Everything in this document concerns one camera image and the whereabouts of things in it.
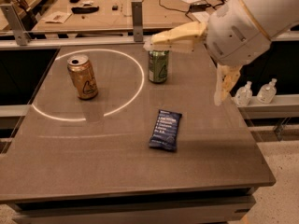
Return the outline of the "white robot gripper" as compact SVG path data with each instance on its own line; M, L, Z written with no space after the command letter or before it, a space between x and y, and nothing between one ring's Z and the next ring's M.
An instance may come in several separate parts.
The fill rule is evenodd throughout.
M209 17L208 23L192 21L160 32L149 38L143 48L190 53L205 38L209 54L218 63L214 103L220 105L239 80L241 65L268 51L271 41L242 0L229 0Z

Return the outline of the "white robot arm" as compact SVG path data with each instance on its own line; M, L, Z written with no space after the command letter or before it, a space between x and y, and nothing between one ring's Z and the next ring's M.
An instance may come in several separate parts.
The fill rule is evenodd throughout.
M208 21L192 21L153 35L144 49L190 52L203 41L217 63L214 103L220 105L238 81L241 68L298 23L299 0L228 0Z

